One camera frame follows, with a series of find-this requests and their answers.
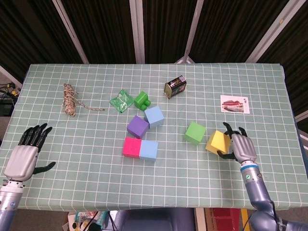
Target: metal frame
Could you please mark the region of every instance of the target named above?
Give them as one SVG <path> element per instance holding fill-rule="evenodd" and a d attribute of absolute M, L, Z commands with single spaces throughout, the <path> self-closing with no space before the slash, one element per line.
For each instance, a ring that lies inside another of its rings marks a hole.
<path fill-rule="evenodd" d="M 205 211 L 204 208 L 195 208 L 194 210 L 194 219 L 196 225 L 196 231 L 206 231 L 206 220 L 205 220 Z"/>
<path fill-rule="evenodd" d="M 23 85 L 21 82 L 19 82 L 17 79 L 15 79 L 14 76 L 12 76 L 7 70 L 5 70 L 1 65 L 0 65 L 0 73 L 2 73 L 4 76 L 6 76 L 10 81 L 12 81 L 16 88 L 21 88 Z"/>
<path fill-rule="evenodd" d="M 272 42 L 277 38 L 280 32 L 288 24 L 288 22 L 293 18 L 300 7 L 305 3 L 306 0 L 291 0 L 288 1 L 286 6 L 280 12 L 276 20 L 267 30 L 263 38 L 257 44 L 256 48 L 252 51 L 246 63 L 256 63 L 267 48 L 272 44 Z"/>
<path fill-rule="evenodd" d="M 191 48 L 192 48 L 192 44 L 193 44 L 192 42 L 193 42 L 193 38 L 194 38 L 194 35 L 196 33 L 196 29 L 197 29 L 197 26 L 198 26 L 198 22 L 199 22 L 201 10 L 202 10 L 203 2 L 204 2 L 204 0 L 198 0 L 197 4 L 196 4 L 196 8 L 194 10 L 192 24 L 191 24 L 191 29 L 189 31 L 189 36 L 188 36 L 187 43 L 186 43 L 185 53 L 184 53 L 184 56 L 181 58 L 184 63 L 187 63 L 188 55 L 191 52 Z"/>
<path fill-rule="evenodd" d="M 185 57 L 183 56 L 179 60 L 175 62 L 176 64 L 194 64 L 195 62 L 188 56 L 185 60 Z"/>
<path fill-rule="evenodd" d="M 58 12 L 59 16 L 61 17 L 62 22 L 63 22 L 69 36 L 71 37 L 71 40 L 72 40 L 77 52 L 79 53 L 82 62 L 84 64 L 89 64 L 89 61 L 86 57 L 86 54 L 84 53 L 84 51 L 82 49 L 82 46 L 79 42 L 79 39 L 78 39 L 78 37 L 75 33 L 73 25 L 72 25 L 71 21 L 69 20 L 69 17 L 66 13 L 66 10 L 65 10 L 61 0 L 52 0 L 52 2 L 54 4 L 55 8 L 57 9 L 57 12 Z"/>
<path fill-rule="evenodd" d="M 137 64 L 145 63 L 142 0 L 129 0 Z"/>
<path fill-rule="evenodd" d="M 297 115 L 297 116 L 295 116 L 296 122 L 299 122 L 299 121 L 306 119 L 306 118 L 308 118 L 308 110 L 299 114 L 299 115 Z"/>
<path fill-rule="evenodd" d="M 308 150 L 308 134 L 302 130 L 299 131 L 299 136 L 302 139 L 304 149 Z"/>

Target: cable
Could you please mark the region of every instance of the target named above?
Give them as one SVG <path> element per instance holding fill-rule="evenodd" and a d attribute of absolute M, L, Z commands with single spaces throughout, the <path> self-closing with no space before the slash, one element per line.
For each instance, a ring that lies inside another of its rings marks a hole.
<path fill-rule="evenodd" d="M 276 214 L 276 209 L 275 209 L 275 203 L 273 201 L 270 202 L 272 205 L 273 205 L 273 213 L 274 213 L 274 218 L 275 218 L 275 221 L 276 221 L 276 224 L 279 222 L 278 220 L 278 217 L 277 217 L 277 214 Z"/>
<path fill-rule="evenodd" d="M 252 216 L 255 212 L 253 212 L 253 213 L 249 216 L 249 218 L 247 219 L 247 221 L 246 221 L 246 223 L 245 223 L 245 225 L 244 225 L 244 227 L 243 227 L 243 231 L 245 231 L 245 228 L 246 228 L 246 225 L 247 225 L 248 222 L 249 222 L 249 219 L 251 218 L 251 216 Z"/>
<path fill-rule="evenodd" d="M 5 88 L 5 90 L 6 90 L 6 91 L 0 90 L 0 92 L 3 93 L 3 94 L 1 95 L 1 98 L 0 98 L 0 103 L 2 103 L 3 100 L 4 100 L 5 98 L 11 98 L 11 99 L 12 99 L 12 102 L 13 102 L 13 105 L 15 106 L 14 100 L 16 100 L 17 97 L 16 97 L 14 94 L 12 94 L 12 92 L 10 92 L 8 88 Z"/>
<path fill-rule="evenodd" d="M 2 87 L 0 87 L 0 89 L 1 88 L 13 88 L 13 89 L 15 89 L 15 84 L 13 83 L 13 82 L 11 82 L 11 83 L 6 83 L 6 84 L 3 84 L 3 83 L 0 83 L 0 85 L 2 85 Z"/>
<path fill-rule="evenodd" d="M 14 103 L 14 100 L 11 98 L 11 100 L 12 100 L 12 104 L 13 104 L 13 106 L 14 106 L 14 108 L 15 108 L 15 103 Z"/>
<path fill-rule="evenodd" d="M 89 223 L 86 225 L 86 227 L 83 229 L 83 231 L 85 231 L 87 229 L 87 227 L 91 224 L 91 222 L 94 220 L 94 218 L 96 217 L 96 215 L 98 214 L 98 211 L 94 214 L 94 216 L 92 217 L 92 219 L 89 221 Z"/>
<path fill-rule="evenodd" d="M 107 214 L 108 214 L 109 219 L 110 219 L 110 221 L 111 221 L 111 225 L 112 225 L 113 231 L 116 231 L 116 230 L 117 230 L 117 227 L 115 226 L 116 224 L 115 224 L 114 220 L 112 219 L 112 217 L 111 217 L 111 215 L 110 215 L 110 211 L 108 211 Z"/>

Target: foam cube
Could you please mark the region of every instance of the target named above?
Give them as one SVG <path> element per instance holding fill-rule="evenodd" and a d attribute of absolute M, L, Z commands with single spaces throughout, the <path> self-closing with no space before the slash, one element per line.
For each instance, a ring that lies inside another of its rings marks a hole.
<path fill-rule="evenodd" d="M 149 129 L 149 123 L 136 116 L 127 126 L 127 131 L 134 137 L 141 139 Z"/>
<path fill-rule="evenodd" d="M 208 140 L 205 149 L 212 153 L 217 154 L 217 151 L 226 154 L 228 152 L 229 146 L 231 144 L 231 139 L 229 136 L 225 135 L 220 131 L 215 131 Z"/>
<path fill-rule="evenodd" d="M 144 112 L 145 119 L 149 122 L 149 128 L 155 128 L 158 125 L 164 124 L 164 115 L 159 106 L 149 108 Z"/>
<path fill-rule="evenodd" d="M 201 126 L 200 124 L 197 124 L 195 122 L 191 122 L 189 125 L 184 138 L 189 141 L 190 143 L 193 143 L 195 145 L 198 145 L 204 134 L 205 134 L 206 128 Z"/>
<path fill-rule="evenodd" d="M 141 141 L 140 159 L 142 160 L 156 160 L 158 142 L 155 141 Z"/>
<path fill-rule="evenodd" d="M 123 147 L 123 156 L 139 158 L 141 149 L 141 140 L 131 137 L 126 137 Z"/>

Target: light blue cube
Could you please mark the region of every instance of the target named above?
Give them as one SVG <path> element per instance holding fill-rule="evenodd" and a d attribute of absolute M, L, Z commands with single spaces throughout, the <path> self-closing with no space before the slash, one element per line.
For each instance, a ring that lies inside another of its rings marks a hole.
<path fill-rule="evenodd" d="M 155 141 L 141 141 L 141 148 L 139 158 L 142 160 L 156 160 L 158 142 Z"/>
<path fill-rule="evenodd" d="M 158 125 L 164 124 L 164 115 L 159 106 L 149 108 L 144 111 L 145 119 L 149 123 L 149 128 L 155 128 Z"/>

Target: purple cube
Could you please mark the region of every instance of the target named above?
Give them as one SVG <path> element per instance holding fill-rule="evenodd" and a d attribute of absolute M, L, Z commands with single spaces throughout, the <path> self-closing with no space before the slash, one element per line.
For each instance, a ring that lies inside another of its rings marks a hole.
<path fill-rule="evenodd" d="M 136 116 L 127 126 L 127 131 L 134 137 L 141 139 L 149 129 L 149 123 Z"/>

